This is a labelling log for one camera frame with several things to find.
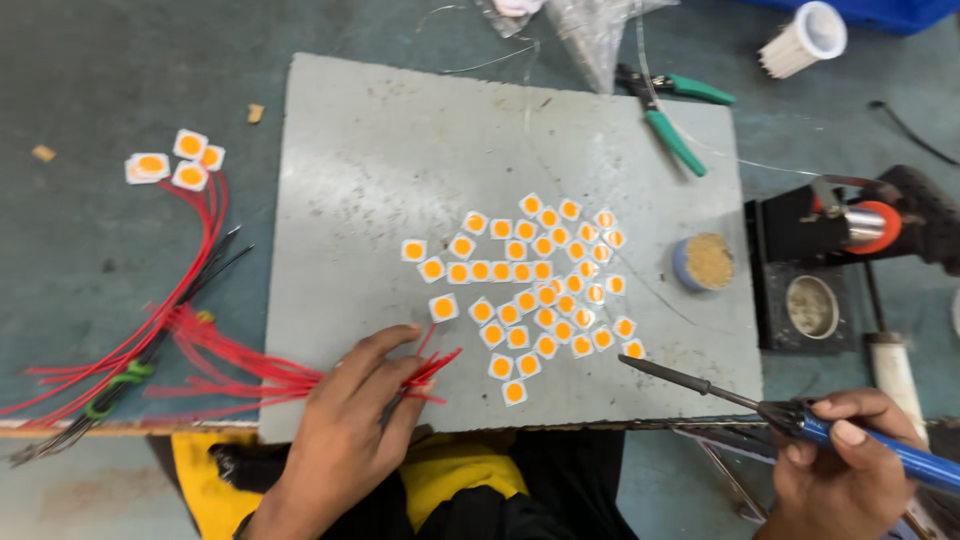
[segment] bundle of red wires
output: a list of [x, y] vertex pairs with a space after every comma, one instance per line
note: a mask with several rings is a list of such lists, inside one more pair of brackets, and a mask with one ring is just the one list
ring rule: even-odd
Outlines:
[[[147, 346], [157, 338], [157, 335], [161, 331], [169, 331], [187, 358], [208, 375], [212, 381], [199, 377], [191, 377], [187, 379], [190, 386], [184, 388], [149, 386], [144, 392], [145, 396], [174, 397], [221, 394], [262, 400], [248, 405], [205, 410], [197, 413], [187, 413], [185, 415], [173, 415], [176, 416], [176, 418], [182, 418], [184, 416], [192, 419], [219, 417], [266, 405], [303, 399], [310, 392], [310, 389], [323, 379], [324, 374], [319, 371], [305, 368], [283, 358], [258, 353], [236, 341], [226, 338], [217, 331], [216, 326], [211, 320], [198, 317], [198, 314], [189, 304], [180, 304], [184, 292], [194, 283], [204, 268], [204, 265], [210, 259], [227, 213], [227, 177], [222, 171], [217, 171], [213, 173], [213, 178], [215, 182], [207, 183], [204, 190], [200, 192], [174, 187], [169, 184], [167, 180], [159, 183], [160, 187], [180, 197], [197, 212], [204, 229], [200, 251], [197, 253], [186, 274], [183, 275], [183, 278], [167, 296], [166, 300], [152, 309], [152, 313], [147, 321], [143, 323], [133, 335], [97, 362], [76, 367], [35, 367], [27, 369], [26, 373], [28, 374], [48, 376], [42, 379], [39, 382], [40, 384], [58, 383], [59, 385], [31, 400], [0, 409], [0, 415], [35, 405], [58, 395], [60, 392], [83, 380], [106, 373], [80, 397], [24, 425], [24, 427], [52, 426], [58, 420], [76, 412], [88, 402], [95, 399], [100, 392], [109, 386], [111, 379], [127, 370], [131, 362], [135, 361], [141, 353], [144, 352]], [[430, 339], [433, 328], [434, 327], [430, 328], [430, 331], [424, 338], [423, 343], [420, 345], [420, 350], [417, 351], [417, 355], [422, 352], [427, 340]], [[197, 351], [197, 347], [209, 350], [217, 357], [258, 376], [271, 385], [246, 384], [225, 376]], [[418, 372], [405, 382], [401, 395], [404, 397], [423, 398], [437, 403], [445, 403], [443, 400], [430, 396], [411, 394], [409, 393], [409, 388], [426, 385], [440, 368], [444, 367], [460, 352], [461, 349], [457, 349], [453, 353], [440, 359], [437, 359], [440, 353], [434, 353]]]
[[31, 400], [0, 409], [0, 415], [40, 403], [83, 380], [106, 373], [102, 379], [77, 399], [46, 416], [31, 420], [24, 425], [24, 427], [52, 426], [58, 420], [79, 410], [86, 405], [87, 402], [94, 399], [97, 394], [109, 385], [110, 380], [123, 373], [127, 369], [127, 366], [130, 365], [130, 363], [143, 352], [147, 345], [156, 338], [157, 334], [166, 327], [167, 319], [176, 312], [178, 300], [184, 291], [187, 290], [187, 287], [193, 283], [210, 257], [211, 251], [224, 224], [228, 204], [227, 177], [222, 171], [218, 171], [213, 174], [213, 178], [215, 182], [208, 182], [204, 190], [200, 192], [174, 187], [169, 184], [167, 180], [159, 182], [160, 187], [180, 197], [200, 215], [204, 228], [200, 251], [197, 252], [190, 268], [186, 274], [183, 275], [183, 278], [174, 290], [167, 296], [166, 300], [159, 305], [156, 311], [154, 311], [147, 321], [143, 323], [139, 330], [134, 332], [130, 338], [95, 363], [76, 367], [36, 367], [27, 369], [26, 373], [28, 374], [51, 376], [41, 380], [41, 384], [60, 384]]
[[[221, 334], [211, 317], [204, 312], [196, 313], [190, 306], [179, 307], [167, 319], [174, 341], [183, 354], [197, 366], [209, 379], [201, 377], [187, 378], [189, 386], [169, 387], [150, 385], [144, 390], [144, 397], [171, 398], [185, 396], [200, 396], [219, 394], [238, 398], [257, 398], [257, 403], [239, 405], [228, 408], [210, 409], [205, 411], [154, 416], [152, 420], [184, 419], [200, 420], [226, 416], [235, 412], [251, 410], [267, 405], [276, 405], [306, 398], [310, 390], [324, 379], [324, 373], [303, 367], [296, 362], [277, 356], [264, 355], [242, 345]], [[426, 342], [430, 339], [434, 327], [430, 327], [420, 348], [419, 356]], [[247, 384], [232, 379], [211, 364], [200, 352], [199, 348], [206, 349], [230, 365], [256, 375], [269, 385]], [[417, 373], [403, 384], [400, 392], [402, 397], [421, 398], [434, 403], [444, 404], [446, 401], [433, 396], [410, 392], [410, 388], [424, 386], [442, 367], [448, 364], [462, 351], [457, 349], [449, 355], [437, 359], [440, 352], [428, 358]]]

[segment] green cable tie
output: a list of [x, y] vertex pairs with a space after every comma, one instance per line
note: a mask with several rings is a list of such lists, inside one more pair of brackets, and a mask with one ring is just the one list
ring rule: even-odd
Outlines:
[[107, 410], [97, 410], [94, 408], [93, 403], [97, 401], [97, 398], [99, 398], [101, 394], [108, 392], [113, 386], [121, 382], [132, 382], [133, 384], [139, 384], [153, 373], [154, 366], [143, 365], [137, 361], [137, 358], [134, 358], [129, 364], [127, 364], [127, 369], [123, 373], [113, 377], [113, 379], [110, 379], [110, 382], [107, 383], [107, 386], [103, 390], [97, 393], [93, 399], [86, 402], [86, 405], [84, 406], [84, 414], [86, 414], [86, 416], [91, 420], [102, 420], [108, 417], [111, 412], [113, 412], [116, 404], [109, 406]]

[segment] metal cylinder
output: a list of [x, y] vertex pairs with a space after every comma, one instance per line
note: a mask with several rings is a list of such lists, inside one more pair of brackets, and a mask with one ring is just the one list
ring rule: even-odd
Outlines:
[[847, 218], [851, 245], [862, 246], [883, 236], [883, 228], [887, 221], [873, 210], [846, 207], [843, 214]]

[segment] hand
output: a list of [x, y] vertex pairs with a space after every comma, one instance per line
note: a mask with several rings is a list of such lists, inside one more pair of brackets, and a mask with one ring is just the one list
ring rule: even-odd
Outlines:
[[401, 325], [361, 339], [310, 392], [283, 475], [264, 495], [245, 540], [314, 540], [400, 465], [426, 401], [403, 398], [385, 426], [380, 419], [423, 358], [385, 355], [418, 337], [420, 327]]
[[755, 539], [877, 540], [903, 515], [916, 482], [893, 451], [846, 419], [908, 446], [926, 446], [897, 404], [873, 388], [835, 392], [811, 408], [835, 421], [830, 440], [836, 454], [807, 441], [781, 440], [774, 467], [779, 502]]

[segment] blue soldering iron handle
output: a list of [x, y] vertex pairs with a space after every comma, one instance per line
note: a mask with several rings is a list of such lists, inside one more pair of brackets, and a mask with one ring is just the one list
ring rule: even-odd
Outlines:
[[[799, 437], [817, 446], [833, 448], [829, 435], [832, 425], [807, 410]], [[960, 464], [911, 448], [874, 431], [867, 432], [900, 457], [907, 476], [937, 491], [960, 497]]]

